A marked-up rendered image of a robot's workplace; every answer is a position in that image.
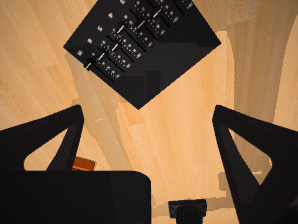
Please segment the black lighting desk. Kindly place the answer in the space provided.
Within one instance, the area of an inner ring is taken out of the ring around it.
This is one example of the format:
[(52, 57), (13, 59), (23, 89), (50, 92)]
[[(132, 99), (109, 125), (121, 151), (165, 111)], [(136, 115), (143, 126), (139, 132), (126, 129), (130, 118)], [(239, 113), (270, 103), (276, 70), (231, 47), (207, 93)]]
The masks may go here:
[(63, 48), (139, 110), (220, 44), (192, 0), (98, 0)]

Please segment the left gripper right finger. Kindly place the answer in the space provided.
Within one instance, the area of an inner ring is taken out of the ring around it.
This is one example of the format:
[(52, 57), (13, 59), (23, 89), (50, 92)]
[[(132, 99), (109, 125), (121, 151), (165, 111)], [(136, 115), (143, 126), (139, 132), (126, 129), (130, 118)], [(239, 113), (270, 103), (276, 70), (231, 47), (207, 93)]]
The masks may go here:
[[(276, 224), (298, 207), (298, 131), (222, 105), (215, 106), (212, 123), (239, 224)], [(229, 129), (270, 157), (272, 168), (261, 185)]]

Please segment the orange pocket multimeter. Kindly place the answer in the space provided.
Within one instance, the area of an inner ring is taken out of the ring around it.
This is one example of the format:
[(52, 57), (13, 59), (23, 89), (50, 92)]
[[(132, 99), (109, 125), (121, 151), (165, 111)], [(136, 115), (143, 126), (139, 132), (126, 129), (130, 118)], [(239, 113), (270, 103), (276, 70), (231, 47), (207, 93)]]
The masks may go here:
[(79, 157), (75, 157), (72, 170), (88, 170), (93, 171), (95, 162)]

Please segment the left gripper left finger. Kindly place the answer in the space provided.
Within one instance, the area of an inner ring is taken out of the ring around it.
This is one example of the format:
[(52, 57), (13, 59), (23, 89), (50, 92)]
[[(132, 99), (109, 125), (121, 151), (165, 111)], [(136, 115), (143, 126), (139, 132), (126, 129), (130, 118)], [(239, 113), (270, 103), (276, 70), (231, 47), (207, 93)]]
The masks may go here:
[(84, 125), (81, 105), (0, 130), (0, 170), (25, 170), (28, 155), (67, 129), (46, 170), (72, 170)]

